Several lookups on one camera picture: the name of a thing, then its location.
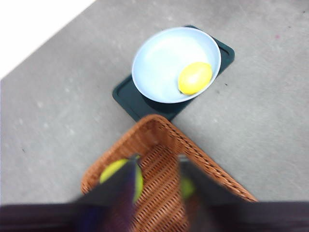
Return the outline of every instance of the green ball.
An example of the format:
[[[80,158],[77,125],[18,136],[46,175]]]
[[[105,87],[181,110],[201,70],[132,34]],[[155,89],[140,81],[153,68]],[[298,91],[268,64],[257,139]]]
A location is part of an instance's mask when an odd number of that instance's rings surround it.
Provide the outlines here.
[[[195,186],[192,181],[187,177],[181,178],[181,191],[183,199],[188,199],[195,192]]]
[[[100,179],[99,179],[100,184],[102,184],[108,178],[114,175],[114,173],[117,172],[119,169],[121,169],[127,163],[127,161],[128,159],[120,159],[108,165],[100,175]],[[143,190],[143,182],[144,182],[141,169],[138,164],[136,164],[135,170],[136,170],[135,191],[134,191],[133,202],[136,202],[139,199],[141,192]]]

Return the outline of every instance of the wicker basket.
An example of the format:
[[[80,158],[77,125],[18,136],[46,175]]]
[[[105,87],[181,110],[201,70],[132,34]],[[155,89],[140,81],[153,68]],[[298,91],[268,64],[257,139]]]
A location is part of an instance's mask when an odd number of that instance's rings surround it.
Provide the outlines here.
[[[142,195],[137,201],[133,220],[134,231],[187,231],[188,221],[183,208],[178,154],[186,154],[212,179],[247,201],[256,201],[218,164],[210,159],[179,129],[159,115],[141,119],[122,138],[105,152],[84,174],[82,192],[87,193],[96,184],[104,168],[112,162],[141,154],[144,179]]]

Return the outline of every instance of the white bowl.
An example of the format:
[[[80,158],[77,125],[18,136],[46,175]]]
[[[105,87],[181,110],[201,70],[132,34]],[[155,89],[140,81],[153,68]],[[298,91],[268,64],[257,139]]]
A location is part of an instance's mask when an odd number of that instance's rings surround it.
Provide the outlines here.
[[[198,93],[184,95],[178,90],[178,76],[184,67],[197,61],[211,65],[211,81]],[[204,92],[218,75],[220,65],[220,50],[210,35],[194,28],[171,28],[152,36],[140,47],[133,61],[132,77],[145,97],[178,103]]]

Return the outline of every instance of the dark green tray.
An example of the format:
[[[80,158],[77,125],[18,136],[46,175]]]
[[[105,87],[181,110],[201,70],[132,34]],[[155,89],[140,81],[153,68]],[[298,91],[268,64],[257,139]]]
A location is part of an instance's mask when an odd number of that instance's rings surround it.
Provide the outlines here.
[[[221,66],[219,73],[222,73],[233,62],[235,52],[232,48],[213,38],[220,48]],[[125,111],[135,120],[150,114],[158,114],[171,121],[181,110],[183,110],[191,101],[181,103],[159,103],[143,96],[135,87],[132,75],[129,75],[112,92],[114,99],[125,109]]]

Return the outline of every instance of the lemon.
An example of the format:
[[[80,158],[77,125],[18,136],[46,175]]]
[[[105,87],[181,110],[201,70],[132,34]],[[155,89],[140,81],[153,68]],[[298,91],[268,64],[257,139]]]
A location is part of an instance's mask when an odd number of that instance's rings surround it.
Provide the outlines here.
[[[128,159],[120,159],[108,165],[101,173],[99,182],[102,184],[104,181],[110,178],[115,172],[121,169],[126,164],[127,161]],[[136,202],[138,200],[142,190],[143,190],[143,177],[141,174],[140,167],[136,164],[135,191],[134,191],[133,202]]]
[[[178,89],[186,95],[202,90],[212,77],[211,65],[205,62],[194,62],[186,66],[178,77]]]

